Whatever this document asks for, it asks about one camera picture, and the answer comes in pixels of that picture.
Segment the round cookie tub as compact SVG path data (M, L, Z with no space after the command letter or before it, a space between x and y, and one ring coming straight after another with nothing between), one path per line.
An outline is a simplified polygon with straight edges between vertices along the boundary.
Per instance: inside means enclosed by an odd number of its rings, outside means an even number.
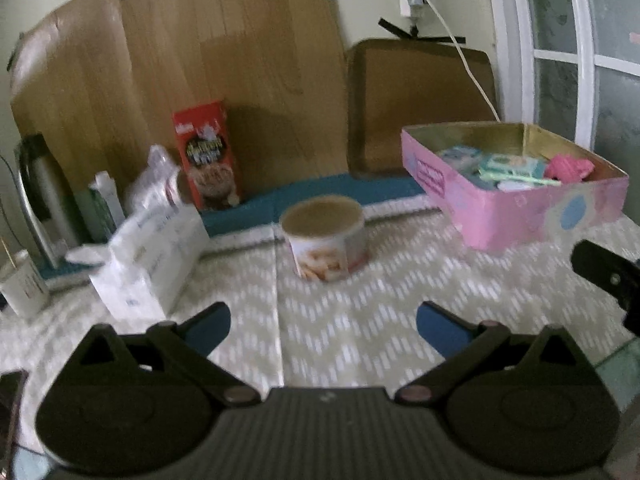
M369 259L366 219L356 200L320 195L288 208L280 228L296 274L306 281L347 278Z

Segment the green small packet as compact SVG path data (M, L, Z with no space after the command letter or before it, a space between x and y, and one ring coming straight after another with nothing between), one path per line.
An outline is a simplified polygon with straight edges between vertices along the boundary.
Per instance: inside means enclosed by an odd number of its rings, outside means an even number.
M540 158L491 154L480 162L478 172L488 179L499 180L501 178L534 178L541 179L544 176L547 163Z

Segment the brown woven tray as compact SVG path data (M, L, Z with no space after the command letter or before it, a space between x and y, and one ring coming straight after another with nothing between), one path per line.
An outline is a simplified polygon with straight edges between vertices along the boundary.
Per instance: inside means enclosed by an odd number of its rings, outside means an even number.
M349 173L399 176L401 130L441 122L491 122L497 105L486 53L450 44L367 39L347 55Z

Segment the white tissue pack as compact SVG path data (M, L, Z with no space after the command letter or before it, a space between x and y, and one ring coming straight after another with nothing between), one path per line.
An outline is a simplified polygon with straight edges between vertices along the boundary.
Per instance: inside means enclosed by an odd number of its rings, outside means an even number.
M118 320L162 320L178 301L209 236L192 205L138 211L105 245L82 245L65 259L97 269L90 281Z

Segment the large wooden board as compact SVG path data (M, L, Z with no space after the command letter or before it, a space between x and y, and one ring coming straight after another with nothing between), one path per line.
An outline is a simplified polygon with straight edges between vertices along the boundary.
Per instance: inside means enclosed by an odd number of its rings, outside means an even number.
M244 192L346 168L345 50L334 0L70 0L10 71L22 136L42 133L75 190L127 186L172 116L221 101Z

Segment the white window frame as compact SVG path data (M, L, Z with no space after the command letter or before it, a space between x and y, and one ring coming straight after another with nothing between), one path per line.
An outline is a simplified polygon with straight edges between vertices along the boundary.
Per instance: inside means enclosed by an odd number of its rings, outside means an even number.
M638 154L639 0L490 2L502 118Z

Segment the red cereal box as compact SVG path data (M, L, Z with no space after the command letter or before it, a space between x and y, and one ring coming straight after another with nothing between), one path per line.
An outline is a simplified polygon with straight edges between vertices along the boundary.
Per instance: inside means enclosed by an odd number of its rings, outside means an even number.
M177 148L194 205L233 208L242 202L239 170L230 144L227 111L214 101L172 114Z

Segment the steel thermos flask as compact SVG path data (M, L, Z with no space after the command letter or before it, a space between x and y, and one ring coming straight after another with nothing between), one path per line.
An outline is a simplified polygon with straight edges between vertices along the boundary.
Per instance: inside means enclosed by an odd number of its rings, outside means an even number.
M18 142L15 158L17 193L29 231L44 261L57 269L70 249L90 242L90 233L43 134Z

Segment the zigzag patterned tablecloth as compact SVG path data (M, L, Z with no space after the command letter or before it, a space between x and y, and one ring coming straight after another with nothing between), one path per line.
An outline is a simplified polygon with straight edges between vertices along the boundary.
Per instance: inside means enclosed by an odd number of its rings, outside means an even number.
M464 246L443 214L425 211L372 222L368 241L369 262L332 283L302 281L281 242L204 258L171 319L228 304L230 334L213 361L261 393L398 388L440 362L416 333L416 309L426 300L515 333L561 324L593 363L630 339L616 300L570 267L577 234L492 254Z

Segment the white blue wipes packet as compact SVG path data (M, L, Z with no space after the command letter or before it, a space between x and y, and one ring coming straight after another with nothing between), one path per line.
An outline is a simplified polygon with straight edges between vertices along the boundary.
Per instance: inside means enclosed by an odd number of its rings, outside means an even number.
M521 192L534 190L535 188L557 188L561 185L558 180L513 180L513 179L486 179L478 171L472 172L466 176L477 188L484 191L500 191L500 192Z

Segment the clear plastic bag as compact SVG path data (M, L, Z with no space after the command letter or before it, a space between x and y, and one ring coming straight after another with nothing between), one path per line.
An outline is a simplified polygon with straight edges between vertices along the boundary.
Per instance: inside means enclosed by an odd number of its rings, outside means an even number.
M161 145L150 147L148 166L126 189L124 209L128 216L157 207L181 206L193 203L189 181L181 166Z

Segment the pink plush toy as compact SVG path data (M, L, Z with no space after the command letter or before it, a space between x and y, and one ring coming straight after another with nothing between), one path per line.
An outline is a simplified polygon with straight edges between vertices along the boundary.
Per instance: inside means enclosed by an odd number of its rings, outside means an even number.
M578 183L586 180L593 170L594 163L589 159L556 155L549 160L544 177L563 184Z

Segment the light blue small box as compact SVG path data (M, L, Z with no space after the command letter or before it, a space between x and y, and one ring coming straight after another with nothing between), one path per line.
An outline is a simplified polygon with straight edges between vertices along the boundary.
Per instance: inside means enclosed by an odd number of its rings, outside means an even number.
M462 172L473 169L483 159L484 153L478 148L467 145L456 145L445 148L436 155L451 168Z

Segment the small white carton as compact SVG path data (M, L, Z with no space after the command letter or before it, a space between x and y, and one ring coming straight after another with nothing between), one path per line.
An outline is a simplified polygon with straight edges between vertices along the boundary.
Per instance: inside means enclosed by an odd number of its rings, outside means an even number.
M100 171L89 184L89 191L104 236L109 240L126 220L115 180L107 171Z

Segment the pink macaron tin box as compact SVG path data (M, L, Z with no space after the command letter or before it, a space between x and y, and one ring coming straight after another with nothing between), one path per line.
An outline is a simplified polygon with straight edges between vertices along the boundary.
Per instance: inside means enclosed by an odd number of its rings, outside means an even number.
M629 177L608 160L536 125L517 122L450 122L408 126L400 135L402 163L431 203L442 210L464 244L485 252L551 240L612 222L622 214ZM593 172L577 183L486 190L440 157L466 146L483 155L528 156L548 162L558 155L590 160Z

